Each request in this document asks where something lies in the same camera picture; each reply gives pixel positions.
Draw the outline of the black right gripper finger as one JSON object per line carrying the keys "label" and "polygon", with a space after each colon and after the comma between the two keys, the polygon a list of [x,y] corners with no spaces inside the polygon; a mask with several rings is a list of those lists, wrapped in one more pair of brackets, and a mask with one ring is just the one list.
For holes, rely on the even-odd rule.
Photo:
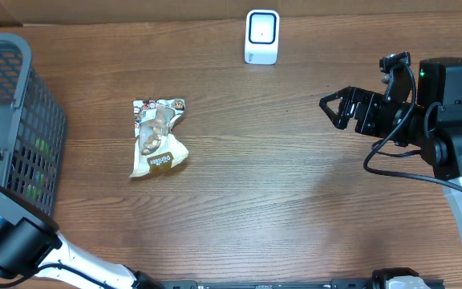
{"label": "black right gripper finger", "polygon": [[350,106],[352,104],[368,104],[372,100],[383,101],[385,98],[384,94],[380,94],[378,92],[368,91],[363,88],[357,87],[346,87],[343,88],[335,93],[332,93],[328,96],[324,96],[319,101],[319,107],[324,112],[334,112],[331,107],[328,105],[329,102],[339,100],[341,104],[345,106],[345,108],[340,108],[338,112],[341,111],[350,111]]}
{"label": "black right gripper finger", "polygon": [[352,100],[335,100],[329,102],[331,122],[338,129],[346,129],[349,121],[355,118],[357,103]]}

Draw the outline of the beige pastry snack packet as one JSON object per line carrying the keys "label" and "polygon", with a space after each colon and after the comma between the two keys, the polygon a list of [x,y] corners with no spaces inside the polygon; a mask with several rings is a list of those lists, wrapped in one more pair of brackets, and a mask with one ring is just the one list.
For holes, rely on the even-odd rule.
{"label": "beige pastry snack packet", "polygon": [[130,178],[170,170],[188,157],[172,134],[185,109],[184,99],[133,101],[136,142]]}

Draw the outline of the green snack packet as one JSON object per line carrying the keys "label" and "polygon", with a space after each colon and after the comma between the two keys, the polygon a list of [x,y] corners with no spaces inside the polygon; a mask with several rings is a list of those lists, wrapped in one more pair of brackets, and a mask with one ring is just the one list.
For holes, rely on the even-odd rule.
{"label": "green snack packet", "polygon": [[49,145],[38,138],[34,141],[33,148],[24,149],[23,152],[23,156],[30,162],[30,165],[25,166],[25,175],[29,181],[26,185],[26,196],[44,202],[45,189],[49,188],[49,178],[45,173],[49,166]]}

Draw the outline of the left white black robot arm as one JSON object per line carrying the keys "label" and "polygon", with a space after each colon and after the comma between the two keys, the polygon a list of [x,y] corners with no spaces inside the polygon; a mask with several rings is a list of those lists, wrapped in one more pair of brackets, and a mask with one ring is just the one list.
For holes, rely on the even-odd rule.
{"label": "left white black robot arm", "polygon": [[77,288],[161,286],[144,272],[106,262],[71,244],[52,218],[0,186],[0,278],[5,280],[0,288],[32,277]]}

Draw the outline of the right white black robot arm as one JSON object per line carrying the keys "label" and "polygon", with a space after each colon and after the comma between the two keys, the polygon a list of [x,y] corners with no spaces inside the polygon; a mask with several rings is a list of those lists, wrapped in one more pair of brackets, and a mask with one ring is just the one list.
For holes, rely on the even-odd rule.
{"label": "right white black robot arm", "polygon": [[[346,87],[322,97],[319,106],[337,129],[356,119],[357,133],[376,138],[363,162],[367,172],[441,185],[462,244],[462,58],[424,59],[415,74],[411,56],[403,52],[382,57],[379,70],[387,86],[383,94]],[[420,156],[432,167],[432,176],[370,167],[389,141],[414,145],[401,156]]]}

